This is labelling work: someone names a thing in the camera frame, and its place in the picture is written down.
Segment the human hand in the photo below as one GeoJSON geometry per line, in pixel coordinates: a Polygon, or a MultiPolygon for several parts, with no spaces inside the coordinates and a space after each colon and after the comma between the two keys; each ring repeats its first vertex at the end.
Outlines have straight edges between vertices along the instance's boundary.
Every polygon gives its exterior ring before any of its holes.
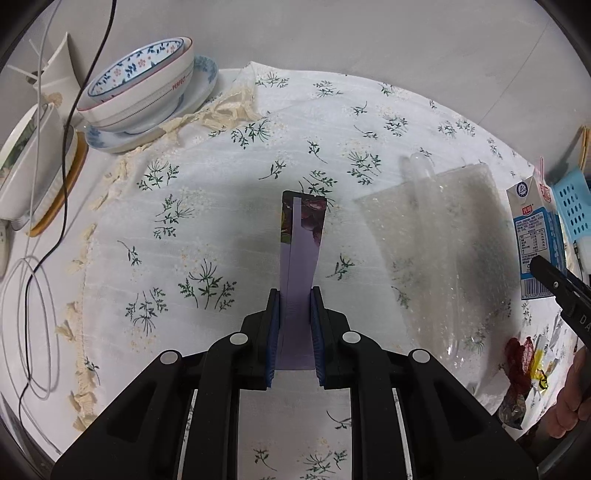
{"type": "Polygon", "coordinates": [[[581,348],[574,356],[564,387],[556,398],[556,404],[550,407],[542,418],[542,424],[551,437],[563,437],[579,420],[587,420],[591,416],[591,398],[581,403],[582,393],[579,384],[587,354],[587,349],[581,348]]]}

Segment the blue patterned plate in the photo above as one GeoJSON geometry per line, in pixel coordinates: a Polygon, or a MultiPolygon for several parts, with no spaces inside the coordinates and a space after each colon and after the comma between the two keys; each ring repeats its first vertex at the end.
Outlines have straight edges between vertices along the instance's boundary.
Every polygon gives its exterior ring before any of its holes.
{"type": "MultiPolygon", "coordinates": [[[[217,64],[208,57],[195,56],[193,77],[189,86],[180,99],[176,110],[163,122],[171,118],[193,113],[203,104],[212,92],[217,81],[217,64]]],[[[124,132],[111,133],[97,130],[94,127],[86,127],[85,137],[88,145],[96,150],[107,153],[120,153],[133,150],[140,145],[156,140],[164,135],[158,125],[140,134],[127,134],[124,132]]]]}

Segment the round wooden coaster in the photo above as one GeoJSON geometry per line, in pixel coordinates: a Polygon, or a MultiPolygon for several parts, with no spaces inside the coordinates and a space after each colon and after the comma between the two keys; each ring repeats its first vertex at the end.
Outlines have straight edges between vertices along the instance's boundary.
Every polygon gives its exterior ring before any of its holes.
{"type": "MultiPolygon", "coordinates": [[[[66,176],[66,190],[68,195],[72,192],[72,188],[74,188],[74,184],[78,179],[78,175],[82,170],[82,166],[84,165],[84,161],[86,160],[86,154],[88,153],[88,144],[84,139],[84,133],[76,132],[78,135],[78,146],[76,148],[76,155],[74,156],[74,161],[72,162],[72,166],[70,167],[70,171],[66,176]]],[[[47,213],[43,216],[43,218],[31,229],[31,236],[39,236],[41,235],[45,229],[50,225],[53,219],[56,217],[58,212],[61,210],[61,207],[64,205],[64,191],[63,188],[60,189],[60,193],[56,197],[56,199],[49,207],[47,213]]]]}

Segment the blue plastic basket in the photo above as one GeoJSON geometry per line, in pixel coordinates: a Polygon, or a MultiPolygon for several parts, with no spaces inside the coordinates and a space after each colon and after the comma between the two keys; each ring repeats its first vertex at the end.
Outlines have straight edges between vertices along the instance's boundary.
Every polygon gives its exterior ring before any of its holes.
{"type": "Polygon", "coordinates": [[[552,187],[570,242],[591,235],[591,193],[578,168],[552,187]]]}

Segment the milk carton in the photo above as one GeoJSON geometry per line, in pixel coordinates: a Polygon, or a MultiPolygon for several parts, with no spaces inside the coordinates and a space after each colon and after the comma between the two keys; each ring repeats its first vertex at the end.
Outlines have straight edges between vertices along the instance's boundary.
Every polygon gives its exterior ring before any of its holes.
{"type": "Polygon", "coordinates": [[[541,178],[534,173],[507,190],[517,236],[522,300],[553,295],[530,273],[530,261],[536,255],[566,272],[560,220],[551,190],[541,178]]]}

